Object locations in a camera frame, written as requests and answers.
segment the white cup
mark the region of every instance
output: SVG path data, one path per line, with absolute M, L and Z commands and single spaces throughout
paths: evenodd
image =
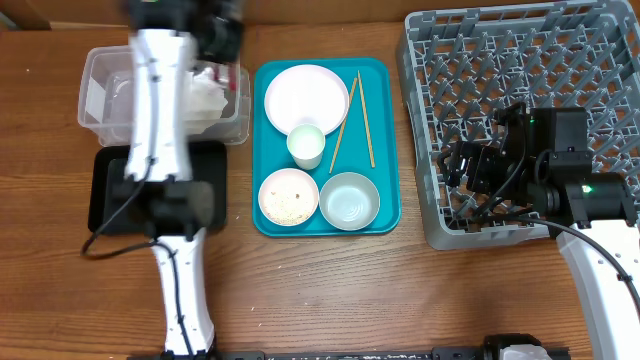
M 296 126 L 287 136 L 287 149 L 296 164 L 304 170 L 313 170 L 322 161 L 325 136 L 315 125 Z

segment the bowl with food residue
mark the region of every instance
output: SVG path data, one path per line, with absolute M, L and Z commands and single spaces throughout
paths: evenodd
M 318 185 L 298 169 L 281 169 L 269 175 L 258 192 L 262 214 L 272 223 L 296 226 L 309 220 L 318 208 Z

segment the white bowl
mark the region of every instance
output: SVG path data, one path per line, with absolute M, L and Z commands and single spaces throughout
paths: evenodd
M 380 194 L 367 177 L 346 172 L 322 187 L 320 212 L 334 227 L 356 231 L 369 226 L 380 211 Z
M 264 108 L 271 124 L 285 135 L 301 124 L 315 125 L 327 135 L 347 116 L 349 93 L 333 71 L 317 65 L 298 65 L 271 81 Z
M 318 208 L 318 185 L 298 169 L 281 169 L 260 185 L 258 205 L 272 223 L 296 226 L 309 220 Z

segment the wooden chopstick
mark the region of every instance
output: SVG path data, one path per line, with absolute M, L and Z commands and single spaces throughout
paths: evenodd
M 371 144 L 371 133 L 369 132 L 369 117 L 367 116 L 367 103 L 364 100 L 364 89 L 362 88 L 362 78 L 360 70 L 358 70 L 358 82 L 360 82 L 360 97 L 362 98 L 362 112 L 364 113 L 364 128 L 367 130 L 367 144 L 369 145 L 369 158 L 371 159 L 371 167 L 376 167 L 376 160 L 373 157 L 373 145 Z
M 351 85 L 351 95 L 349 95 L 349 108 L 347 109 L 347 114 L 344 116 L 344 120 L 342 120 L 342 126 L 340 126 L 340 135 L 338 135 L 338 143 L 336 144 L 336 150 L 333 152 L 333 160 L 331 160 L 331 168 L 329 169 L 329 174 L 333 172 L 333 165 L 336 164 L 336 157 L 338 156 L 338 150 L 340 149 L 340 144 L 342 143 L 342 134 L 344 133 L 344 126 L 347 124 L 347 118 L 349 117 L 349 111 L 351 110 L 351 101 L 353 101 L 353 94 L 356 92 L 357 83 L 358 83 L 358 78 L 353 78 L 353 85 Z

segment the dish rack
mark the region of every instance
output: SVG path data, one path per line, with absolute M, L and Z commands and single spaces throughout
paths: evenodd
M 518 101 L 586 108 L 593 171 L 626 176 L 640 210 L 640 28 L 628 2 L 416 12 L 407 16 L 405 30 L 397 62 L 416 148 L 423 226 L 432 247 L 548 237 L 540 225 L 471 222 L 470 214 L 487 196 L 467 191 L 465 178 L 460 187 L 447 187 L 436 165 L 438 155 L 457 140 L 499 144 L 501 130 L 487 115 Z

